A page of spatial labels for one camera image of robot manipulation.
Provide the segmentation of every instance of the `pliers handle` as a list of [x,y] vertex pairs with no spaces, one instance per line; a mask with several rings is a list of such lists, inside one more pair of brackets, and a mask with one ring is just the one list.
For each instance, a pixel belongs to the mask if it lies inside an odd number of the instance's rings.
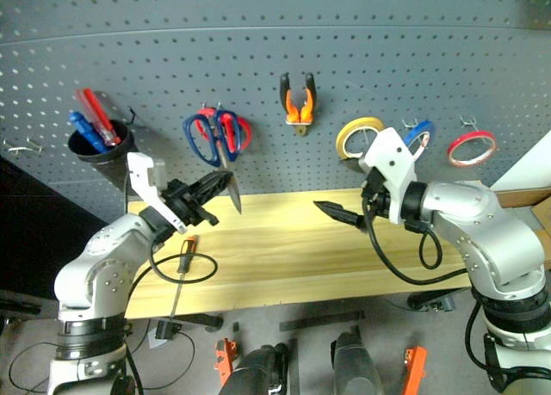
[[306,101],[304,106],[300,109],[300,112],[291,99],[291,87],[289,84],[288,72],[281,76],[279,84],[282,106],[287,113],[287,123],[296,125],[312,124],[313,111],[316,108],[316,99],[318,97],[316,92],[316,83],[313,80],[313,74],[311,72],[306,74]]

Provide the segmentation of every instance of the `pegboard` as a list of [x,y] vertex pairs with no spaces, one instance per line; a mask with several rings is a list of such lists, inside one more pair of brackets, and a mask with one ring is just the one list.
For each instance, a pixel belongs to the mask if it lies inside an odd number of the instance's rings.
[[[0,9],[2,136],[44,146],[39,157],[2,155],[107,221],[121,215],[121,193],[66,145],[75,88],[108,95],[112,118],[132,107],[137,146],[185,182],[211,168],[189,149],[183,119],[201,102],[246,117],[253,141],[232,165],[242,194],[359,186],[334,148],[358,116],[402,135],[402,119],[432,120],[419,179],[486,184],[551,124],[551,0],[1,0]],[[304,73],[315,76],[305,138],[284,123],[287,71],[299,99]],[[447,162],[466,132],[460,115],[498,138],[480,167]]]

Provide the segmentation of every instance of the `cable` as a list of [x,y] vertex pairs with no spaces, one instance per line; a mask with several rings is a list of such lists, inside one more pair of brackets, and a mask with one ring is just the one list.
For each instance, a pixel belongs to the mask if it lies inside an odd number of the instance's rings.
[[474,363],[474,365],[476,365],[480,369],[484,369],[487,373],[501,373],[508,375],[508,383],[505,385],[508,385],[513,380],[517,380],[520,378],[538,378],[542,380],[551,380],[551,370],[547,369],[546,367],[491,367],[479,361],[473,353],[473,348],[471,348],[471,333],[473,331],[474,320],[479,314],[479,311],[480,302],[477,301],[474,304],[471,315],[468,317],[467,326],[465,327],[465,350],[467,351],[467,355]]
[[[213,271],[211,273],[209,273],[208,275],[206,275],[206,276],[200,277],[199,279],[193,279],[191,281],[180,281],[179,279],[172,279],[171,277],[166,276],[165,274],[160,272],[160,270],[158,270],[158,268],[157,268],[157,266],[161,263],[168,262],[169,260],[177,259],[180,256],[187,256],[187,255],[191,255],[192,257],[193,256],[198,256],[198,257],[202,257],[202,258],[205,258],[205,259],[211,261],[214,265]],[[184,255],[179,255],[179,254],[178,255],[172,255],[172,256],[165,257],[164,259],[161,259],[158,262],[153,261],[153,263],[155,265],[154,266],[155,269],[161,274],[160,277],[162,277],[163,279],[164,279],[164,277],[168,278],[169,279],[168,281],[170,281],[171,283],[182,283],[182,284],[199,283],[200,281],[205,281],[206,279],[210,279],[218,271],[218,263],[211,256],[203,255],[202,253],[187,253],[187,254],[184,254]],[[136,278],[136,280],[132,284],[132,287],[130,287],[130,292],[128,293],[128,300],[130,300],[130,297],[132,296],[132,293],[134,292],[134,289],[138,286],[138,283],[145,277],[145,275],[147,275],[152,270],[155,271],[155,269],[152,268],[152,266],[150,266],[149,268],[146,268],[143,272],[141,272],[139,274],[139,276]]]
[[183,333],[183,332],[176,332],[176,333],[178,335],[183,335],[183,336],[187,337],[188,340],[191,342],[191,349],[192,349],[191,350],[191,360],[189,361],[188,366],[183,370],[183,372],[180,373],[178,376],[176,376],[176,378],[173,379],[171,382],[169,382],[168,384],[162,385],[162,386],[153,386],[153,387],[150,387],[150,388],[144,387],[144,389],[146,389],[147,391],[156,391],[156,390],[159,390],[159,389],[168,388],[169,386],[177,383],[191,368],[191,365],[193,364],[193,361],[195,359],[195,342],[193,341],[191,336],[188,335],[187,333]]
[[9,379],[9,383],[11,385],[13,385],[14,387],[16,387],[17,389],[21,389],[22,391],[27,391],[27,393],[46,393],[46,391],[36,391],[36,387],[37,386],[40,386],[42,385],[44,382],[46,382],[46,380],[42,380],[41,382],[39,382],[37,385],[33,386],[32,388],[24,388],[22,386],[19,386],[17,385],[14,380],[13,380],[13,377],[11,376],[12,374],[12,370],[13,370],[13,366],[15,365],[15,363],[17,362],[17,360],[25,353],[27,352],[28,350],[32,349],[32,348],[35,348],[37,346],[40,346],[40,345],[49,345],[49,346],[54,346],[54,347],[58,347],[58,345],[56,345],[55,343],[50,343],[50,342],[38,342],[38,343],[35,343],[27,348],[25,348],[24,350],[22,350],[19,354],[17,354],[15,356],[15,358],[13,359],[13,361],[9,364],[9,368],[8,368],[8,379]]
[[41,380],[38,384],[33,386],[31,389],[27,389],[27,391],[23,395],[28,395],[29,393],[32,393],[32,391],[36,388],[38,388],[40,385],[42,385],[44,382],[47,382],[50,379],[49,376],[46,376],[43,380]]
[[458,275],[463,275],[464,273],[467,273],[467,270],[465,268],[460,268],[453,272],[447,273],[446,275],[438,276],[433,279],[422,279],[422,280],[412,279],[411,277],[404,275],[392,264],[392,262],[390,262],[390,260],[388,260],[387,256],[385,255],[385,252],[382,250],[381,246],[379,245],[379,242],[377,241],[377,237],[375,236],[373,222],[371,221],[372,217],[374,217],[375,215],[368,210],[367,202],[365,200],[363,203],[364,204],[362,205],[362,208],[364,211],[365,226],[368,231],[371,244],[373,245],[373,248],[377,252],[377,255],[379,256],[381,261],[385,264],[385,266],[387,266],[387,268],[391,272],[393,272],[396,276],[398,276],[402,281],[406,281],[408,283],[411,283],[412,285],[423,286],[423,285],[431,285],[433,283],[438,283],[440,281],[446,281],[447,279],[451,279],[452,277],[456,277]]
[[417,313],[425,313],[425,312],[427,312],[427,311],[415,311],[415,310],[413,310],[413,309],[410,309],[409,307],[397,305],[397,304],[395,304],[394,302],[392,302],[391,300],[386,299],[386,298],[383,298],[383,300],[384,300],[385,302],[387,302],[389,305],[394,306],[394,307],[397,307],[398,309],[401,309],[402,311],[417,312]]
[[144,386],[141,383],[141,378],[139,377],[138,368],[136,368],[136,364],[134,363],[134,359],[132,359],[132,354],[128,350],[128,346],[127,346],[127,360],[128,360],[128,365],[130,365],[130,369],[132,370],[132,375],[134,375],[136,386],[138,387],[138,394],[144,395]]
[[[432,241],[434,242],[434,245],[436,246],[436,261],[433,264],[428,264],[424,259],[423,249],[424,249],[424,240],[427,238],[427,236],[430,236]],[[440,240],[434,234],[434,232],[431,229],[427,229],[423,233],[423,236],[421,237],[421,242],[419,242],[419,260],[421,261],[421,264],[424,268],[427,268],[428,270],[434,270],[435,268],[438,268],[440,264],[442,264],[442,245],[440,244]]]
[[139,347],[145,342],[145,339],[147,338],[147,333],[149,332],[149,327],[151,326],[151,324],[152,324],[152,320],[147,319],[147,325],[145,326],[144,335],[141,337],[141,340],[139,341],[138,346],[136,346],[136,348],[130,351],[132,355],[138,352]]
[[165,280],[165,281],[169,281],[170,283],[176,283],[176,284],[179,284],[179,285],[189,285],[189,284],[192,284],[192,283],[200,283],[202,281],[205,281],[207,279],[210,279],[211,277],[213,277],[216,272],[218,271],[218,263],[209,255],[203,255],[202,253],[178,253],[177,255],[172,255],[172,256],[169,256],[169,257],[166,257],[165,259],[169,259],[169,258],[178,258],[178,257],[188,257],[188,256],[191,256],[192,258],[194,256],[198,256],[198,257],[201,257],[203,259],[207,259],[209,260],[213,265],[214,265],[214,268],[213,268],[213,271],[210,272],[208,275],[206,276],[203,276],[203,277],[200,277],[199,279],[193,279],[191,281],[181,281],[180,279],[175,279],[173,277],[169,277],[167,275],[165,275],[163,272],[161,272],[159,270],[159,268],[157,267],[158,264],[155,263],[155,260],[153,259],[153,246],[152,246],[152,250],[151,250],[151,253],[149,254],[149,264],[150,264],[150,269],[153,270],[153,272],[155,272],[155,275],[157,275],[158,277],[160,277],[161,279]]

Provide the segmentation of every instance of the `yellow tape roll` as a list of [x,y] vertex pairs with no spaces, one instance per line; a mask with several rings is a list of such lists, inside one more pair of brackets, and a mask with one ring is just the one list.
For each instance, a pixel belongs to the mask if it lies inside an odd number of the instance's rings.
[[341,131],[338,132],[335,146],[337,147],[337,154],[341,158],[359,158],[362,156],[361,152],[348,152],[346,151],[346,143],[353,133],[357,133],[361,130],[370,130],[375,133],[379,133],[385,129],[385,125],[381,120],[375,117],[361,117],[352,120],[346,124]]

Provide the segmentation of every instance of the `scissors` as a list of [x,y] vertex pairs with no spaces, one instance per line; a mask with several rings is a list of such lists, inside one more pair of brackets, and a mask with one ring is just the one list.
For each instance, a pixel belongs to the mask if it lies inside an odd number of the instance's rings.
[[[202,130],[201,135],[206,136],[210,147],[211,155],[209,157],[203,154],[199,147],[197,147],[195,139],[191,134],[191,127],[194,123],[200,132]],[[228,160],[233,163],[241,152],[241,131],[238,117],[232,111],[219,109],[214,112],[213,123],[214,126],[211,127],[210,120],[206,115],[195,114],[183,122],[183,132],[188,139],[191,149],[202,161],[221,170],[228,170]],[[233,205],[241,213],[241,200],[235,176],[230,180],[227,191]]]
[[[214,117],[214,114],[216,113],[216,108],[213,107],[203,107],[199,111],[197,111],[197,114],[203,114],[206,115],[208,118]],[[235,151],[235,132],[233,131],[233,121],[232,117],[229,114],[224,114],[220,117],[220,122],[222,123],[222,126],[224,127],[224,130],[226,132],[226,141],[227,141],[227,147],[230,151]],[[245,141],[241,143],[241,150],[244,150],[249,146],[252,140],[252,130],[251,130],[251,124],[243,118],[238,116],[238,124],[239,124],[239,131],[242,133],[245,132]],[[207,134],[203,130],[203,127],[199,121],[195,122],[195,126],[197,127],[197,131],[201,133],[202,137],[204,139],[208,139]]]

